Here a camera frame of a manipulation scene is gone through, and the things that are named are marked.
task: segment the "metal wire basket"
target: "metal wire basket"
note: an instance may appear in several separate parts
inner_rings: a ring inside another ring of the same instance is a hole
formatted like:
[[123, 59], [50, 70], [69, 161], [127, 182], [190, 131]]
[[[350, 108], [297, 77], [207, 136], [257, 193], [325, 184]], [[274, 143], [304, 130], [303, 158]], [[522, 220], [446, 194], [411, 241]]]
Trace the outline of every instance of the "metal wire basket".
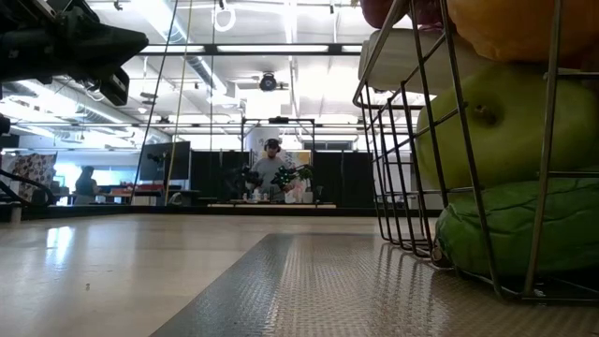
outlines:
[[[553, 139], [553, 120], [555, 114], [555, 101], [556, 101], [556, 86], [557, 79], [559, 78], [573, 78], [577, 77], [581, 80], [599, 80], [598, 73], [560, 73], [558, 69], [559, 61], [559, 49], [560, 49], [560, 32], [561, 32], [561, 21], [562, 21], [562, 0], [555, 0], [555, 10], [553, 19], [553, 28], [551, 36], [551, 48], [549, 56], [549, 67], [547, 73], [547, 110], [545, 114], [545, 129], [543, 138], [543, 152], [541, 156], [541, 163], [539, 169], [540, 179], [540, 191], [537, 202], [537, 209], [535, 213], [535, 219], [533, 224], [533, 239], [531, 242], [531, 254], [528, 269], [525, 278], [519, 279], [508, 279], [502, 277], [498, 273], [496, 267], [496, 258], [492, 247], [491, 237], [489, 233], [489, 226], [487, 224], [487, 217], [485, 215], [485, 206], [482, 198], [482, 188], [478, 179], [478, 173], [476, 170], [475, 156], [473, 153], [472, 142], [468, 129], [468, 121], [466, 118], [465, 108], [467, 102], [464, 101], [462, 95], [461, 84], [460, 84], [460, 73], [458, 70], [458, 62], [456, 57], [456, 49], [454, 46], [453, 32], [451, 31], [451, 24], [448, 18], [447, 12], [447, 0], [439, 0], [442, 11], [443, 26], [446, 28], [440, 38], [427, 52], [423, 53], [420, 45], [420, 35], [417, 29], [416, 12], [415, 12], [415, 0], [408, 0], [410, 5], [411, 17], [413, 19], [413, 34], [414, 41], [416, 43], [416, 56], [417, 65], [414, 70], [401, 81], [400, 87], [394, 92], [394, 94], [387, 100], [385, 105], [372, 104], [370, 97], [370, 87], [368, 79], [377, 59], [383, 49], [385, 41], [389, 36], [391, 27], [393, 25], [393, 18], [395, 13], [399, 11], [406, 3], [406, 0], [395, 0], [391, 6], [387, 18], [379, 33], [379, 37], [373, 47], [373, 52], [368, 58], [364, 71], [361, 74], [360, 83], [356, 90], [353, 98], [353, 103], [362, 110], [362, 117], [364, 121], [364, 133], [366, 136], [366, 143], [368, 152], [372, 157], [372, 165], [376, 172], [372, 172], [379, 177], [378, 183], [373, 178], [373, 193], [375, 208], [378, 217], [378, 225], [381, 236], [384, 240], [401, 247], [401, 249], [413, 253], [415, 256], [422, 258], [431, 258], [434, 254], [433, 251], [433, 237], [431, 236], [431, 220], [429, 219], [427, 212], [427, 205], [425, 196], [434, 194], [440, 195], [443, 201], [444, 207], [448, 205], [448, 194], [452, 193], [472, 193], [474, 194], [476, 208], [478, 210], [478, 217], [480, 220], [480, 227], [482, 232], [482, 239], [484, 242], [487, 259], [489, 261], [489, 276], [471, 274], [466, 271], [460, 271], [457, 268], [456, 271], [459, 275], [466, 278], [472, 278], [481, 280], [493, 286], [495, 293], [503, 298], [510, 300], [528, 300], [535, 302], [598, 302], [599, 301], [599, 290], [592, 288], [589, 285], [597, 285], [597, 277], [599, 272], [591, 274], [591, 272], [585, 272], [583, 275], [579, 273], [571, 273], [565, 278], [563, 277], [540, 277], [537, 272], [538, 264], [538, 253], [539, 245], [541, 241], [541, 232], [543, 228], [543, 217], [545, 212], [546, 198], [548, 192], [548, 178], [599, 178], [599, 172], [556, 172], [549, 170], [549, 160], [551, 157], [551, 142]], [[446, 45], [446, 51], [451, 67], [451, 76], [455, 88], [456, 101], [458, 103], [457, 108], [452, 110], [447, 115], [434, 121], [431, 113], [431, 98], [429, 93], [429, 86], [427, 82], [427, 72], [425, 69], [427, 60], [436, 52], [440, 52], [441, 46]], [[415, 132], [412, 123], [412, 110], [420, 110], [420, 106], [411, 106], [407, 104], [406, 99], [406, 83], [410, 81], [416, 74], [420, 75], [422, 82], [422, 92], [425, 97], [425, 108], [428, 114], [428, 127]], [[402, 104], [393, 105], [392, 102], [398, 95], [401, 95]], [[399, 133], [394, 125], [394, 110], [402, 110], [405, 114], [407, 122], [407, 132]], [[383, 126], [382, 116], [388, 114], [391, 126], [391, 136], [393, 138], [393, 144], [386, 144], [384, 135], [386, 129]], [[472, 185], [469, 187], [448, 189], [443, 174], [443, 167], [441, 165], [439, 146], [435, 127], [441, 123], [449, 120], [450, 118], [460, 118], [460, 124], [462, 129], [463, 141], [468, 159], [468, 168], [470, 170]], [[418, 158], [416, 155], [416, 144], [415, 141], [418, 137], [425, 133], [431, 134], [431, 144], [433, 149], [433, 155], [435, 159], [436, 172], [439, 179], [440, 189], [439, 190], [424, 190], [423, 183], [420, 176], [420, 170], [418, 166]], [[398, 136], [407, 136], [406, 140], [398, 141]], [[399, 149], [404, 146], [410, 146], [412, 152], [412, 159], [409, 162], [402, 162]], [[395, 154], [397, 158], [396, 162], [391, 162], [389, 156]], [[411, 165], [414, 170], [416, 180], [416, 191], [411, 192], [406, 188], [406, 179], [410, 177], [404, 177], [402, 166]], [[400, 190], [396, 191], [392, 183], [392, 170], [397, 169], [400, 176]], [[388, 188], [382, 182], [381, 177], [386, 176], [388, 180]], [[397, 207], [397, 198], [403, 200], [403, 210], [399, 210]], [[411, 210], [408, 198], [415, 198], [417, 201], [417, 210]], [[409, 237], [402, 235], [400, 226], [401, 212], [404, 212], [405, 220], [407, 222], [407, 228]], [[419, 228], [415, 227], [412, 215], [417, 212], [419, 219]], [[393, 236], [393, 231], [397, 232], [396, 237]]]

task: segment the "diamond plate surface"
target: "diamond plate surface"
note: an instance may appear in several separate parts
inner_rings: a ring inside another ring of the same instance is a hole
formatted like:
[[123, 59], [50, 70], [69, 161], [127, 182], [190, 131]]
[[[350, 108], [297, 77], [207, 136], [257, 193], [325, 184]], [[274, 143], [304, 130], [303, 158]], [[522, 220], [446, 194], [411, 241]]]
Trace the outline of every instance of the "diamond plate surface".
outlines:
[[599, 309], [503, 302], [371, 236], [269, 235], [154, 334], [200, 335], [599, 336]]

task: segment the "metal frame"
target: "metal frame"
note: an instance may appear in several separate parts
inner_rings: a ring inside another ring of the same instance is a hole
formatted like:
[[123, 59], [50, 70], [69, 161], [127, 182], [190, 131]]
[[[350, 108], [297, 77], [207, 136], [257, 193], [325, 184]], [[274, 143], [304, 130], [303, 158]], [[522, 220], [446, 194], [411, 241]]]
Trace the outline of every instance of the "metal frame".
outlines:
[[[171, 45], [172, 47], [198, 47], [200, 51], [169, 51], [165, 50], [164, 44], [151, 44], [141, 51], [138, 56], [360, 56], [361, 51], [350, 51], [348, 48], [362, 47], [361, 44], [357, 43], [228, 43], [228, 44], [215, 44], [215, 43], [188, 43], [186, 45]], [[219, 47], [240, 47], [254, 48], [254, 51], [221, 51]], [[293, 50], [296, 47], [314, 47], [314, 51], [302, 51], [301, 49]], [[288, 51], [269, 51], [270, 47], [286, 47], [290, 48]]]
[[[413, 18], [413, 32], [414, 32], [414, 40], [416, 44], [416, 56], [417, 56], [417, 65], [414, 70], [408, 75], [406, 79], [401, 82], [398, 90], [387, 100], [387, 103], [383, 106], [381, 105], [373, 105], [371, 104], [370, 98], [370, 87], [368, 84], [368, 78], [373, 71], [374, 65], [377, 61], [378, 56], [383, 49], [385, 41], [389, 35], [391, 27], [393, 25], [392, 19], [395, 17], [395, 13], [405, 4], [406, 1], [409, 1], [410, 12]], [[376, 40], [376, 43], [373, 48], [373, 53], [370, 55], [366, 66], [364, 67], [364, 71], [361, 74], [360, 82], [356, 93], [354, 94], [353, 103], [357, 107], [362, 110], [362, 117], [364, 120], [364, 134], [367, 140], [367, 150], [372, 155], [372, 164], [371, 170], [376, 169], [376, 175], [379, 177], [378, 184], [381, 191], [381, 194], [376, 193], [376, 185], [374, 174], [373, 175], [373, 194], [374, 194], [374, 205], [378, 218], [378, 225], [381, 233], [381, 237], [394, 244], [401, 247], [401, 249], [412, 252], [416, 256], [423, 258], [431, 258], [432, 254], [432, 237], [431, 237], [431, 223], [427, 216], [427, 207], [426, 201], [424, 199], [425, 195], [434, 194], [441, 196], [443, 200], [444, 207], [447, 206], [447, 194], [449, 193], [473, 193], [475, 197], [475, 204], [478, 210], [478, 216], [480, 220], [482, 238], [485, 250], [487, 253], [487, 258], [489, 261], [489, 275], [490, 277], [481, 276], [471, 274], [466, 271], [461, 271], [456, 269], [457, 274], [468, 277], [475, 278], [477, 280], [483, 281], [487, 284], [492, 285], [495, 293], [502, 299], [506, 300], [527, 300], [533, 302], [573, 302], [573, 303], [581, 303], [581, 302], [598, 302], [599, 301], [599, 290], [595, 290], [590, 288], [589, 286], [584, 286], [581, 284], [577, 284], [576, 282], [571, 282], [568, 280], [553, 278], [553, 277], [545, 277], [542, 279], [542, 282], [539, 281], [539, 277], [536, 275], [536, 266], [538, 263], [538, 252], [539, 246], [541, 243], [541, 233], [543, 227], [543, 215], [545, 211], [545, 201], [547, 197], [548, 191], [548, 178], [556, 177], [556, 178], [582, 178], [582, 177], [596, 177], [599, 178], [599, 172], [557, 172], [549, 170], [549, 162], [551, 156], [551, 142], [553, 138], [553, 119], [555, 114], [555, 100], [556, 100], [556, 87], [557, 87], [557, 79], [558, 78], [577, 78], [584, 80], [599, 80], [598, 73], [560, 73], [558, 71], [558, 59], [559, 59], [559, 48], [560, 48], [560, 32], [561, 32], [561, 16], [562, 16], [562, 0], [555, 0], [555, 11], [554, 11], [554, 20], [553, 20], [553, 30], [552, 30], [552, 38], [551, 38], [551, 49], [550, 49], [550, 59], [549, 59], [549, 70], [546, 75], [548, 80], [548, 94], [547, 94], [547, 111], [546, 111], [546, 120], [545, 120], [545, 133], [543, 139], [543, 153], [540, 165], [540, 193], [539, 193], [539, 201], [537, 204], [535, 219], [534, 219], [534, 227], [533, 227], [533, 240], [531, 245], [531, 256], [530, 263], [526, 273], [526, 278], [524, 281], [524, 287], [522, 288], [522, 280], [517, 280], [515, 283], [513, 280], [506, 280], [502, 278], [501, 275], [497, 272], [495, 255], [492, 247], [492, 242], [489, 234], [489, 226], [487, 224], [487, 217], [485, 215], [485, 207], [482, 199], [482, 186], [480, 185], [480, 181], [478, 179], [478, 173], [475, 164], [475, 157], [472, 148], [472, 141], [470, 139], [470, 132], [468, 127], [468, 120], [466, 117], [465, 108], [467, 107], [467, 102], [464, 101], [464, 97], [461, 90], [460, 84], [460, 73], [458, 70], [458, 63], [456, 59], [455, 46], [453, 43], [453, 32], [445, 30], [441, 37], [437, 40], [437, 42], [432, 46], [432, 48], [426, 53], [423, 54], [420, 45], [420, 37], [419, 32], [417, 30], [417, 15], [415, 15], [415, 1], [416, 0], [394, 0], [389, 13], [387, 14], [387, 18], [385, 23], [383, 24], [383, 28], [379, 34], [379, 37]], [[447, 0], [438, 0], [441, 5], [442, 17], [444, 27], [451, 27], [448, 12], [447, 12]], [[447, 47], [447, 56], [449, 65], [451, 66], [451, 75], [453, 79], [453, 84], [456, 93], [456, 102], [457, 108], [447, 115], [443, 116], [437, 121], [433, 120], [432, 111], [431, 111], [431, 100], [429, 97], [429, 89], [427, 84], [427, 75], [425, 70], [425, 64], [428, 59], [435, 52], [439, 50], [441, 45], [446, 44]], [[423, 85], [423, 93], [425, 96], [425, 107], [427, 108], [427, 116], [429, 120], [429, 126], [421, 131], [415, 132], [414, 126], [412, 125], [411, 111], [412, 110], [420, 110], [424, 107], [422, 106], [410, 106], [406, 102], [406, 93], [405, 86], [406, 83], [411, 80], [416, 73], [419, 73], [420, 78], [422, 80]], [[403, 105], [393, 106], [391, 102], [397, 95], [402, 95]], [[382, 118], [383, 114], [388, 114], [388, 117], [391, 121], [394, 121], [393, 112], [394, 110], [403, 110], [405, 113], [405, 118], [407, 122], [407, 133], [408, 139], [399, 142], [397, 140], [397, 136], [399, 133], [395, 130], [395, 125], [392, 124], [392, 137], [393, 144], [390, 148], [386, 144], [385, 133], [382, 127]], [[443, 168], [441, 165], [441, 154], [439, 153], [439, 146], [437, 143], [435, 127], [446, 120], [453, 118], [454, 116], [459, 116], [460, 124], [462, 128], [463, 141], [466, 149], [467, 159], [468, 159], [468, 168], [470, 170], [471, 175], [471, 186], [457, 188], [457, 189], [447, 189], [443, 174]], [[431, 190], [425, 191], [422, 187], [422, 180], [420, 176], [419, 166], [418, 166], [418, 158], [416, 156], [416, 138], [422, 136], [425, 133], [431, 133], [432, 139], [432, 149], [435, 159], [435, 167], [437, 171], [437, 176], [439, 178], [440, 189], [439, 190]], [[409, 144], [410, 149], [412, 150], [412, 161], [411, 162], [402, 162], [399, 154], [399, 149]], [[397, 156], [397, 162], [390, 162], [389, 155], [395, 154]], [[406, 191], [406, 181], [403, 176], [402, 166], [410, 165], [414, 168], [415, 178], [416, 178], [416, 192], [407, 192]], [[394, 190], [394, 186], [391, 182], [391, 167], [397, 167], [397, 170], [400, 175], [401, 180], [401, 192], [396, 192]], [[388, 191], [386, 190], [383, 184], [383, 176], [387, 175], [389, 180]], [[404, 238], [402, 236], [400, 220], [398, 216], [397, 203], [395, 202], [395, 197], [401, 196], [404, 200], [403, 210], [405, 211], [405, 218], [409, 230], [409, 238]], [[423, 238], [417, 238], [415, 235], [414, 224], [410, 215], [410, 207], [407, 202], [409, 197], [416, 197], [418, 210], [419, 210], [419, 220], [420, 220], [420, 234]], [[387, 198], [391, 198], [391, 205], [389, 205]], [[397, 238], [394, 238], [392, 235], [392, 225], [391, 222], [394, 220], [395, 230], [397, 231]], [[556, 291], [554, 296], [551, 292], [555, 290], [555, 285], [560, 286], [560, 291]]]

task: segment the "green fruit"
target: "green fruit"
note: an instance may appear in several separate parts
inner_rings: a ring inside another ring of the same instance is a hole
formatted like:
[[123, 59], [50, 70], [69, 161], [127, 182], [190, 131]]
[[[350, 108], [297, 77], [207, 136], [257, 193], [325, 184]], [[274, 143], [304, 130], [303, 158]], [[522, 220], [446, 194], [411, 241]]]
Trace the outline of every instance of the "green fruit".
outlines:
[[[476, 168], [485, 187], [536, 179], [545, 121], [547, 83], [543, 69], [498, 64], [462, 82]], [[457, 106], [453, 88], [431, 102], [436, 120]], [[428, 126], [426, 110], [417, 130]], [[436, 127], [447, 188], [470, 186], [471, 178], [459, 115]], [[576, 81], [558, 82], [552, 170], [593, 164], [599, 142], [599, 101]], [[416, 139], [420, 171], [439, 186], [431, 133]]]

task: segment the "person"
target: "person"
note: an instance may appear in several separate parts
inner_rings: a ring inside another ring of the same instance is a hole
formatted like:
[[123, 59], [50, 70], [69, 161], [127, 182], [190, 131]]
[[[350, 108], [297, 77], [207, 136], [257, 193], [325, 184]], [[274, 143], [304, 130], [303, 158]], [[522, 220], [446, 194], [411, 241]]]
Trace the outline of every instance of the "person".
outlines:
[[77, 182], [75, 183], [75, 205], [88, 205], [95, 201], [95, 195], [98, 192], [97, 183], [92, 176], [94, 175], [93, 167], [84, 167], [81, 170]]
[[289, 166], [283, 159], [279, 158], [277, 154], [281, 152], [281, 145], [278, 139], [268, 139], [264, 144], [264, 150], [267, 156], [258, 160], [252, 167], [252, 171], [258, 173], [258, 178], [262, 180], [260, 186], [248, 183], [248, 188], [254, 192], [256, 189], [260, 192], [260, 195], [267, 193], [272, 201], [284, 201], [285, 192], [290, 191], [293, 186], [288, 184], [283, 188], [283, 191], [277, 184], [271, 183], [275, 177], [275, 173], [278, 172], [280, 167], [289, 169]]

